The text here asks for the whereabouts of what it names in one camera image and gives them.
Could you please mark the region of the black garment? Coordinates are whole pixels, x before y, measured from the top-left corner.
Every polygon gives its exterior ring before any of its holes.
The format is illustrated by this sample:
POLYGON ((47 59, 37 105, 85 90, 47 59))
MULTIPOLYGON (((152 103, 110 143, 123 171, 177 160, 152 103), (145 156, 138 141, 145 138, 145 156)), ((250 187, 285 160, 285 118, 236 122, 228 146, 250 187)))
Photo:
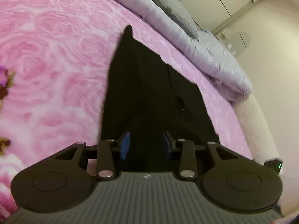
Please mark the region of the black garment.
POLYGON ((131 172, 168 171, 168 145, 163 136, 219 142, 198 86, 133 38, 127 26, 108 73, 101 138, 130 133, 130 146, 117 169, 131 172))

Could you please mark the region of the white quilted headboard cushion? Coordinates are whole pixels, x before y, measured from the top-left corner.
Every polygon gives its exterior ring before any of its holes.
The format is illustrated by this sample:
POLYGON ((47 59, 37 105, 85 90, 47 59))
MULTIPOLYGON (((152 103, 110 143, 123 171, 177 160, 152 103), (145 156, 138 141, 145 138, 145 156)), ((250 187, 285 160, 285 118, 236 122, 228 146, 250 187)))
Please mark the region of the white quilted headboard cushion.
POLYGON ((266 161, 279 158, 279 153, 263 111, 251 94, 245 101, 233 106, 253 160, 263 165, 266 161))

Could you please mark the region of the pink rose bed blanket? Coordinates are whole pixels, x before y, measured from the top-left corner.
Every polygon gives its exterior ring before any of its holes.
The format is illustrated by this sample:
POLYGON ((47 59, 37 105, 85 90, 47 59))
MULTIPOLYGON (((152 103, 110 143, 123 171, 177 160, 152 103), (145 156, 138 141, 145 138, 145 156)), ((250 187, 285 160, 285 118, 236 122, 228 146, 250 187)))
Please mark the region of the pink rose bed blanket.
POLYGON ((125 27, 200 89, 221 143, 251 158, 231 104, 178 49, 114 0, 1 0, 1 220, 23 169, 83 141, 95 145, 107 71, 125 27))

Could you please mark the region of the grey pillow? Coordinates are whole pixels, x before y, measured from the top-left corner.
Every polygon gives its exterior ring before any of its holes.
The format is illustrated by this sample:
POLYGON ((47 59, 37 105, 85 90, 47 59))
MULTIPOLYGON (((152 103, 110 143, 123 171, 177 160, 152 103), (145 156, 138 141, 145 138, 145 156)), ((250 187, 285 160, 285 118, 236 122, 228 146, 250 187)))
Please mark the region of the grey pillow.
POLYGON ((188 36, 197 38, 198 29, 187 9, 178 0, 152 0, 174 22, 176 22, 188 36))

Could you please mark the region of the lilac folded quilt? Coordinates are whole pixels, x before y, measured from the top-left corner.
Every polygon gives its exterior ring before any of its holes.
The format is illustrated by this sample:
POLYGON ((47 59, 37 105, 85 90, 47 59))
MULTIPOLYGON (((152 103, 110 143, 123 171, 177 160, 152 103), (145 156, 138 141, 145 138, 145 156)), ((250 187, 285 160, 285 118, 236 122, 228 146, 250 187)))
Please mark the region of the lilac folded quilt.
POLYGON ((249 77, 235 57, 212 33, 196 30, 190 37, 152 0, 116 0, 143 18, 180 50, 228 101, 239 103, 252 93, 249 77))

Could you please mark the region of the oval wall mirror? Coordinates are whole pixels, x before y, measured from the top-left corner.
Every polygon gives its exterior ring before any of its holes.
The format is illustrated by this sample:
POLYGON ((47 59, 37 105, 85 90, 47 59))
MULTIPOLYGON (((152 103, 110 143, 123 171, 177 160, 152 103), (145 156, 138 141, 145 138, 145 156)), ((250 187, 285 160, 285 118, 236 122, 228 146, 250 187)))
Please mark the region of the oval wall mirror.
POLYGON ((246 32, 221 35, 221 41, 234 57, 241 55, 250 45, 251 38, 246 32))

